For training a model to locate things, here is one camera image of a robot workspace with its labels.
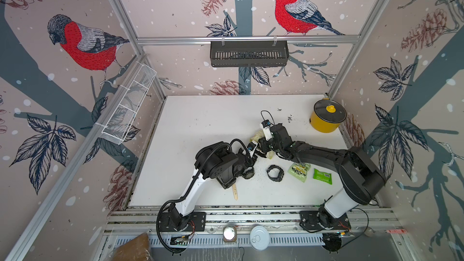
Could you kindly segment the yellow green frog towel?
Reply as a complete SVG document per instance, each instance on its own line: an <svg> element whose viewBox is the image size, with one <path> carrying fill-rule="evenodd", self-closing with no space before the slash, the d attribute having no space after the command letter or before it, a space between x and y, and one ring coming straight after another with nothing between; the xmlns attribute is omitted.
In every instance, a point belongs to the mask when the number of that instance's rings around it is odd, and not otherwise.
<svg viewBox="0 0 464 261"><path fill-rule="evenodd" d="M275 156L275 152L272 151L268 146L268 141L265 138L264 133L259 130L253 137L250 138L251 142L257 145L255 154L261 158L272 159Z"/></svg>

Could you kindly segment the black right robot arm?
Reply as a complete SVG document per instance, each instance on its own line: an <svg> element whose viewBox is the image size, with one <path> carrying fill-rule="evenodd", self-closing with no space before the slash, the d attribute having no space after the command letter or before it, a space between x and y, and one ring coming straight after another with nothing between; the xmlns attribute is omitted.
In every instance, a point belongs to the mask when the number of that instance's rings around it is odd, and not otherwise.
<svg viewBox="0 0 464 261"><path fill-rule="evenodd" d="M387 178L367 153L360 147L330 149L314 146L304 141L294 141L283 124L264 120L259 139L262 153L273 151L286 161L311 164L338 175L342 187L319 206L315 221L302 220L300 225L308 230L317 226L315 233L333 228L346 213L359 205L367 205L385 186Z"/></svg>

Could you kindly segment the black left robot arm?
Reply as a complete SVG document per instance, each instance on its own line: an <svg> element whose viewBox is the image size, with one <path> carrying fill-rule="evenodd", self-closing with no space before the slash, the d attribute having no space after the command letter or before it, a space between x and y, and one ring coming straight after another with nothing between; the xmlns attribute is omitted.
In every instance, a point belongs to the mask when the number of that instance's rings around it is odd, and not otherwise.
<svg viewBox="0 0 464 261"><path fill-rule="evenodd" d="M194 210L199 197L207 185L216 180L222 188L229 189L235 185L240 176L250 179L254 175L257 160L258 142L247 145L234 139L231 142L220 141L202 148L195 156L194 171L190 183L177 199L166 201L160 208L156 220L156 232L161 245L173 255L180 255L187 250L187 244L195 235L197 228L204 228L194 221ZM190 233L183 233L178 239L179 245L170 245L161 232L181 232L190 228Z"/></svg>

